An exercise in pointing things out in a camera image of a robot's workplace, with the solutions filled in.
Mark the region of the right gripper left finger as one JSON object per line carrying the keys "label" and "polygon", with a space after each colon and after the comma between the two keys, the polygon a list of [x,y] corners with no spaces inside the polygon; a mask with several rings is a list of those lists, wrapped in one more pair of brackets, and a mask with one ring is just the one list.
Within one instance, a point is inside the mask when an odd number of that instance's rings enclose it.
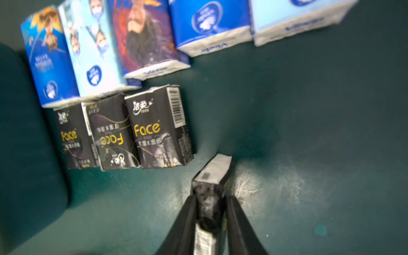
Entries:
{"label": "right gripper left finger", "polygon": [[190,195],[156,255],[193,255],[196,219],[197,198]]}

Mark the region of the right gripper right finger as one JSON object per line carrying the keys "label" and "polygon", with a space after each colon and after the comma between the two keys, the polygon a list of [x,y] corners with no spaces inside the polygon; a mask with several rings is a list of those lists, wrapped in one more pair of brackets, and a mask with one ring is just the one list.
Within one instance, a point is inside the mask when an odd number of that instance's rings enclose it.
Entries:
{"label": "right gripper right finger", "polygon": [[230,255],[268,255],[256,236],[238,199],[226,198],[227,238]]}

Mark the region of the teal plastic storage box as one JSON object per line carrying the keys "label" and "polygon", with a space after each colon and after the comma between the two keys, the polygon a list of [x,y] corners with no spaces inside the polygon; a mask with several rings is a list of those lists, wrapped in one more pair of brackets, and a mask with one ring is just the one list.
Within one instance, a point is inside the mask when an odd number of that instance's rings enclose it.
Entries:
{"label": "teal plastic storage box", "polygon": [[55,222],[68,191],[31,74],[1,45],[1,254]]}

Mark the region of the white blue tissue pack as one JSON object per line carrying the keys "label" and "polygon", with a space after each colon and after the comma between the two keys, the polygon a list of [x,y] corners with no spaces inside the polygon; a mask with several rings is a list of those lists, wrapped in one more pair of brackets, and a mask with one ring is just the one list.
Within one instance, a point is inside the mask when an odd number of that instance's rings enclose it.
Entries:
{"label": "white blue tissue pack", "polygon": [[249,1],[255,46],[340,23],[358,1]]}

